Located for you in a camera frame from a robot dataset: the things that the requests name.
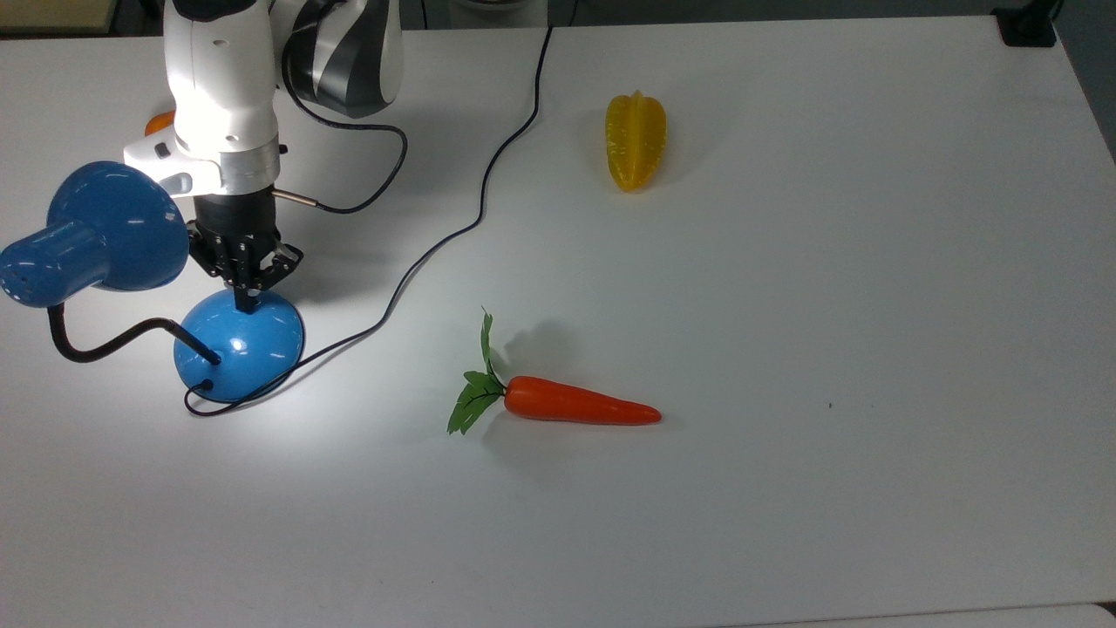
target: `green leaf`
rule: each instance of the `green leaf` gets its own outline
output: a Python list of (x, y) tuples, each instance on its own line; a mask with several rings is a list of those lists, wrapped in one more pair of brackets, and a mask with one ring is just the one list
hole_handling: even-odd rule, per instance
[(492, 316), (484, 310), (484, 323), (481, 326), (481, 356), (484, 358), (484, 368), (488, 369), (488, 374), (496, 378), (496, 373), (492, 371), (492, 347), (489, 344), (489, 335), (492, 331)]
[(469, 371), (465, 374), (465, 381), (480, 390), (503, 395), (503, 387), (500, 386), (500, 383), (496, 381), (496, 378), (488, 374)]
[(450, 425), (446, 426), (446, 432), (450, 434), (455, 432), (465, 434), (477, 419), (481, 418), (484, 410), (503, 396), (503, 387), (488, 374), (469, 371), (465, 374), (465, 381), (469, 384), (458, 397), (458, 404), (450, 415)]

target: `orange object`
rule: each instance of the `orange object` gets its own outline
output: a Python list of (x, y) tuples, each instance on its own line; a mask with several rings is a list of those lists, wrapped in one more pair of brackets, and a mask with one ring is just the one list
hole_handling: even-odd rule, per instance
[(527, 376), (508, 383), (503, 407), (525, 419), (595, 425), (643, 426), (663, 418), (651, 406)]
[(174, 124), (174, 112), (170, 110), (161, 113), (147, 122), (147, 126), (143, 129), (143, 134), (144, 136), (154, 135), (172, 124)]

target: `toy carrot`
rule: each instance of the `toy carrot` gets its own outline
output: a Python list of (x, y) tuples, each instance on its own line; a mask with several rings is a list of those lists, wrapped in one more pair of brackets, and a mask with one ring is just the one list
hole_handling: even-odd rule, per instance
[(147, 120), (147, 126), (144, 127), (143, 134), (144, 136), (154, 135), (172, 124), (174, 124), (174, 112), (169, 110), (161, 113)]
[(492, 369), (492, 351), (489, 348), (491, 329), (492, 316), (485, 311), (481, 327), (481, 356), (487, 373), (465, 374), (468, 384), (458, 397), (446, 427), (450, 434), (465, 434), (501, 397), (509, 413), (525, 419), (619, 426), (657, 424), (662, 419), (658, 410), (651, 406), (539, 378), (519, 376), (504, 386)]

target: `toy starfruit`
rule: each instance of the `toy starfruit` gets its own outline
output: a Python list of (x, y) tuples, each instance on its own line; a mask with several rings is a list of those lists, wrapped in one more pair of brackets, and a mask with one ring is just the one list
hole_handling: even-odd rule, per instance
[(658, 167), (666, 147), (666, 112), (655, 98), (637, 89), (631, 96), (616, 96), (605, 114), (605, 142), (608, 171), (625, 192), (647, 181)]

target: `white table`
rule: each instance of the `white table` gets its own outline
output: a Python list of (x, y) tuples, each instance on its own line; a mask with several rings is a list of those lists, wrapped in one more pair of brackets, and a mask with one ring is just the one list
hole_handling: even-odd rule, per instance
[[(371, 325), (468, 223), (542, 32), (407, 32), (374, 209), (285, 205), (309, 349)], [(160, 42), (0, 44), (0, 239), (170, 104)], [(623, 194), (608, 100), (671, 141)], [(343, 203), (392, 136), (277, 97), (280, 185)], [(1116, 167), (1060, 47), (991, 18), (556, 31), (489, 219), (391, 323), (200, 421), (169, 338), (66, 364), (0, 302), (0, 608), (12, 626), (725, 626), (1116, 598)], [(189, 211), (189, 205), (183, 204)], [(74, 341), (180, 318), (195, 265), (86, 290)], [(658, 407), (642, 429), (491, 412), (480, 367)]]

